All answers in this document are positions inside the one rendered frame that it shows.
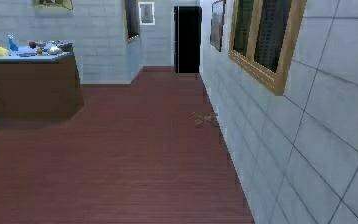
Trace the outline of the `black room doorway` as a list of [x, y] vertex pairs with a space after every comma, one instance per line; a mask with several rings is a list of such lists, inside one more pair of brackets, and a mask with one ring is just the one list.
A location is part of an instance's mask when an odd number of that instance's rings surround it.
[[200, 66], [202, 9], [199, 6], [175, 6], [176, 73], [198, 73]]

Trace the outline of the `gold framed dark picture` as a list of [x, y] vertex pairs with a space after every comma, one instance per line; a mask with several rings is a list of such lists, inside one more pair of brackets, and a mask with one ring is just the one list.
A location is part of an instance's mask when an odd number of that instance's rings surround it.
[[124, 0], [126, 38], [130, 43], [139, 36], [138, 0]]

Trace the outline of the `gold framed window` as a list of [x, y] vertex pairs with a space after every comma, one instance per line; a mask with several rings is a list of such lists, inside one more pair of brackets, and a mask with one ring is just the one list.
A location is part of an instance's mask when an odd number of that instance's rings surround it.
[[234, 0], [229, 58], [282, 95], [307, 0]]

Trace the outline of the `brown counter with blue top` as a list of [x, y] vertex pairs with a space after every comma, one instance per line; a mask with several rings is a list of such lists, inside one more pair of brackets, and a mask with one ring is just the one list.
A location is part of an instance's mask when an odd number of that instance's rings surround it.
[[0, 119], [64, 120], [83, 105], [73, 51], [0, 56]]

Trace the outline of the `blue spray bottle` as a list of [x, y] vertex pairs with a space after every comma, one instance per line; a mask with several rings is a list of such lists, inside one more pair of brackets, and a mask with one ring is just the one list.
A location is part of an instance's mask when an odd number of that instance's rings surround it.
[[9, 41], [9, 48], [11, 51], [17, 51], [18, 50], [18, 46], [17, 44], [14, 42], [14, 36], [9, 34], [8, 35], [8, 41]]

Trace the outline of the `dark framed wall picture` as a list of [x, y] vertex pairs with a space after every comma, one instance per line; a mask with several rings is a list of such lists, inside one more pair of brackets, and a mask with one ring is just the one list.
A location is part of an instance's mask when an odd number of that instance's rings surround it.
[[216, 0], [212, 4], [210, 44], [218, 51], [222, 49], [225, 0]]

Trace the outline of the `white framed wall picture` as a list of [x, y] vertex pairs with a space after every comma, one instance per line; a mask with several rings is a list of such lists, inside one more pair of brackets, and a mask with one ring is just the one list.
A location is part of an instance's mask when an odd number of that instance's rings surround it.
[[154, 25], [154, 2], [139, 2], [139, 18], [141, 25]]

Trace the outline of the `green framed wall picture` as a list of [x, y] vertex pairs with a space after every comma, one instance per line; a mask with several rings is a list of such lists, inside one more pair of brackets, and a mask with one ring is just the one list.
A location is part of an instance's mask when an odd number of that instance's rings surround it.
[[72, 0], [32, 0], [32, 4], [39, 10], [72, 10]]

